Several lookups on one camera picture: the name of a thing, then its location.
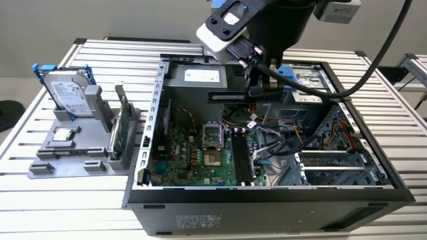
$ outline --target green circuit board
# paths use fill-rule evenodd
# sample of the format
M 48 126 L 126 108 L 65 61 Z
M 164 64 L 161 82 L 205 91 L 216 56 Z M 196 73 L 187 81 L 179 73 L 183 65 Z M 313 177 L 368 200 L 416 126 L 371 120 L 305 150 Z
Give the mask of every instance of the green circuit board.
M 236 186 L 231 133 L 225 132 L 223 138 L 221 151 L 216 151 L 215 149 L 203 150 L 201 130 L 193 135 L 191 130 L 181 128 L 173 129 L 169 155 L 165 161 L 165 173 L 152 176 L 153 185 Z M 249 147 L 257 143 L 253 132 L 247 134 L 247 142 L 249 151 Z M 261 177 L 255 179 L 253 182 L 255 185 L 264 186 L 265 179 L 263 170 L 260 170 L 260 172 Z

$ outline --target white wall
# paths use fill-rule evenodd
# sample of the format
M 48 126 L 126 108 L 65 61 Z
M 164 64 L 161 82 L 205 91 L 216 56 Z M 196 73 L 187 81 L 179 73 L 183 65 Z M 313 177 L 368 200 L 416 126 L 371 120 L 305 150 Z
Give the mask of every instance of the white wall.
M 309 20 L 297 48 L 363 50 L 372 58 L 404 0 L 363 0 L 349 25 Z M 413 0 L 383 64 L 427 54 L 427 0 Z M 0 76 L 28 77 L 33 62 L 58 63 L 74 38 L 187 39 L 211 13 L 205 0 L 0 0 Z

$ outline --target power supply label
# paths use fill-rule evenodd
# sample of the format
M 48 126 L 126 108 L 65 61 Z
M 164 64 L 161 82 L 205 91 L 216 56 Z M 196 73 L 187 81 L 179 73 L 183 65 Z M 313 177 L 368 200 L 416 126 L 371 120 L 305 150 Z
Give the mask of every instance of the power supply label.
M 219 83 L 220 82 L 220 71 L 188 69 L 188 70 L 185 70 L 184 81 L 185 82 Z

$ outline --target black cable harness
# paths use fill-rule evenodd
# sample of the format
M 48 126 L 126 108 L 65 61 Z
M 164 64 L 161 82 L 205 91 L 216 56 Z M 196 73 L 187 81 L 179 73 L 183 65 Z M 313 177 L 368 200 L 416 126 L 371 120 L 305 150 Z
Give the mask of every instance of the black cable harness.
M 288 80 L 285 77 L 283 77 L 281 75 L 279 75 L 275 71 L 272 71 L 269 69 L 269 67 L 267 67 L 259 60 L 256 60 L 256 62 L 253 63 L 255 67 L 268 76 L 271 76 L 273 79 L 276 79 L 277 81 L 281 81 L 284 85 L 291 86 L 292 88 L 295 88 L 296 90 L 300 90 L 301 92 L 317 96 L 317 97 L 325 97 L 325 98 L 331 98 L 331 99 L 339 99 L 339 98 L 344 98 L 348 97 L 351 94 L 353 94 L 360 88 L 361 86 L 367 83 L 375 69 L 377 68 L 380 61 L 383 60 L 383 57 L 388 51 L 388 48 L 395 40 L 396 34 L 399 32 L 400 26 L 404 22 L 404 19 L 407 17 L 407 13 L 409 11 L 409 7 L 412 4 L 412 0 L 404 0 L 403 3 L 403 7 L 399 13 L 399 17 L 393 23 L 392 29 L 389 31 L 388 37 L 385 39 L 385 42 L 377 52 L 377 55 L 373 59 L 372 64 L 369 65 L 363 77 L 360 78 L 359 82 L 352 86 L 351 89 L 339 92 L 339 93 L 332 93 L 332 92 L 323 92 L 319 90 L 315 90 L 309 87 L 305 87 L 304 85 L 300 85 L 299 83 Z
M 283 148 L 283 144 L 285 143 L 285 141 L 283 142 L 283 144 L 280 144 L 277 147 L 280 147 L 277 149 L 277 151 L 273 151 L 273 152 L 269 152 L 269 156 L 265 157 L 263 160 L 267 160 L 269 158 L 272 158 L 273 156 L 288 156 L 288 155 L 292 155 L 295 153 L 297 153 L 300 150 L 303 150 L 303 148 L 313 141 L 313 140 L 317 140 L 319 142 L 319 150 L 321 149 L 323 147 L 323 144 L 324 144 L 324 139 L 320 135 L 313 135 L 311 137 L 308 137 L 296 147 L 288 149 L 288 150 L 284 150 L 284 151 L 280 151 L 280 149 Z

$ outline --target black base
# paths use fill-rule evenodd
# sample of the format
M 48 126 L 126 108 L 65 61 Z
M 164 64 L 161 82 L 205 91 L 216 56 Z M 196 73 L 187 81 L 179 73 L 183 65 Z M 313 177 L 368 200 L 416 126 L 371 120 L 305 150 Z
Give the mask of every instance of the black base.
M 13 128 L 24 112 L 25 108 L 20 102 L 12 100 L 0 101 L 0 132 Z
M 404 67 L 399 66 L 379 66 L 377 70 L 392 85 L 399 83 L 409 73 L 409 71 Z

